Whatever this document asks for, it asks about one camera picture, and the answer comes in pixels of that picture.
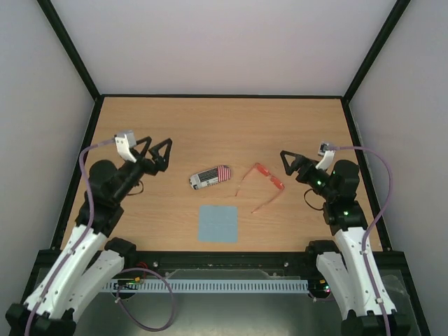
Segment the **striped newspaper print glasses case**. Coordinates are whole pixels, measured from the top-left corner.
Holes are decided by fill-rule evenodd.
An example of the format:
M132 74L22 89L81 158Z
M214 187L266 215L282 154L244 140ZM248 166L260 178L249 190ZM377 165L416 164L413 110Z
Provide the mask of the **striped newspaper print glasses case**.
M189 178L189 183L192 189L199 190L201 188L226 182L230 180L231 177L231 168L227 165L219 165L208 170L193 174Z

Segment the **blue cleaning cloth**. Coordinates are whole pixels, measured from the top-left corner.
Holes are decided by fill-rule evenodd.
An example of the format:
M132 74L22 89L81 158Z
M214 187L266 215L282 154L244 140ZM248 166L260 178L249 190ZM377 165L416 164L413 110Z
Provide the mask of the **blue cleaning cloth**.
M238 208L202 205L199 208L197 238L200 242L237 243Z

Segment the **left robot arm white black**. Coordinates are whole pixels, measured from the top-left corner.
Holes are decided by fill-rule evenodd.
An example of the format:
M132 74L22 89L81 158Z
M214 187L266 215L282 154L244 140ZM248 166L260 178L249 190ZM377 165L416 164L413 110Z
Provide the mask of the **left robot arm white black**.
M103 145L114 144L124 163L116 167L99 160L85 168L81 151L78 163L86 182L85 201L68 242L50 271L22 303L6 312L11 330L18 335L73 335L83 312L100 290L121 272L135 272L137 247L111 233L123 215L122 201L144 175L154 176L169 166L172 140L152 145L147 136L137 140L131 131L117 133Z

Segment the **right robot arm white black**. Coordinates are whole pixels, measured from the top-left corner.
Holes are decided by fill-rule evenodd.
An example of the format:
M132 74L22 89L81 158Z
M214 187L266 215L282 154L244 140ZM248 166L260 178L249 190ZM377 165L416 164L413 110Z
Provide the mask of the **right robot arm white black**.
M323 218L331 241L311 241L306 268L321 274L342 316L343 335L408 335L411 323L398 312L379 273L370 244L370 229L356 199L359 166L333 160L332 148L321 147L321 160L281 151L287 175L322 197Z

